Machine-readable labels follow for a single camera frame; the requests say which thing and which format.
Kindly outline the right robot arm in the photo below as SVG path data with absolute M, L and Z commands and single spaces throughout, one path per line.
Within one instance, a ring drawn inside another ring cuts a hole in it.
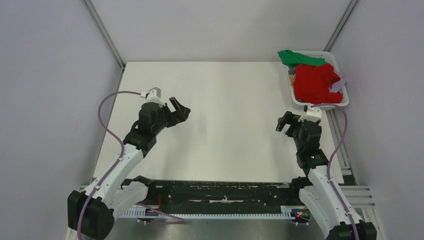
M 305 115 L 286 111 L 277 121 L 278 132 L 289 126 L 285 134 L 294 140 L 297 164 L 305 173 L 292 180 L 289 199 L 308 208 L 327 240 L 375 240 L 374 224 L 360 217 L 334 179 L 320 145 L 320 120 L 320 111 Z

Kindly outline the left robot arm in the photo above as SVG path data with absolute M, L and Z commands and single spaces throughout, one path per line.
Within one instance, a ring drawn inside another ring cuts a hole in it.
M 130 183 L 126 188 L 121 188 L 121 185 L 146 158 L 163 129 L 174 127 L 189 118 L 190 108 L 180 104 L 175 97 L 169 98 L 169 101 L 174 111 L 159 98 L 143 103 L 138 119 L 120 141 L 120 153 L 107 169 L 83 190 L 73 190 L 69 194 L 68 227 L 76 231 L 77 239 L 89 237 L 103 240 L 123 212 L 140 201 L 151 204 L 156 200 L 157 190 L 150 185 L 139 181 Z

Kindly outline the red t shirt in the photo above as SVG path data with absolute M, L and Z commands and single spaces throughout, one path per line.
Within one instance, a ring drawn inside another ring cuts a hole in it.
M 321 66 L 300 64 L 295 70 L 294 96 L 300 102 L 314 105 L 339 104 L 343 94 L 330 92 L 330 87 L 340 79 L 329 63 Z

